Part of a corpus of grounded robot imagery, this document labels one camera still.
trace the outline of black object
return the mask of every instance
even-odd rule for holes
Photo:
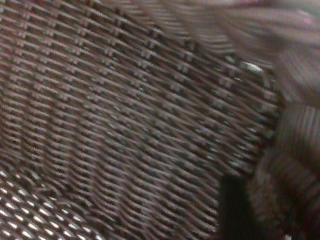
[[[223,240],[266,240],[255,221],[245,182],[236,176],[221,180],[219,218]]]

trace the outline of wicker backrest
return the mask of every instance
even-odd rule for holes
[[[318,96],[290,89],[305,68],[288,75],[297,53],[284,46],[318,55],[274,27],[286,1],[255,2],[250,15],[241,2],[2,1],[1,165],[98,212],[114,238],[214,236],[219,179],[254,172],[282,108],[277,84],[287,101]],[[292,13],[284,28],[299,26]]]

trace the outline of woven wicker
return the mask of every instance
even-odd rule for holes
[[[220,177],[253,175],[284,108],[275,145],[319,176],[315,9],[0,0],[2,238],[217,239]],[[288,188],[259,173],[261,220],[255,192]]]

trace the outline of dark brown wicker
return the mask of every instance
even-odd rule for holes
[[[219,179],[253,174],[282,94],[313,108],[288,108],[276,144],[318,168],[305,2],[0,0],[2,238],[217,239]]]

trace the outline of rattan weave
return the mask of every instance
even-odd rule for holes
[[[278,85],[319,106],[318,19],[288,10],[285,21],[276,2],[1,0],[0,234],[218,238],[219,179],[254,172],[283,107]],[[22,208],[48,215],[21,223]]]

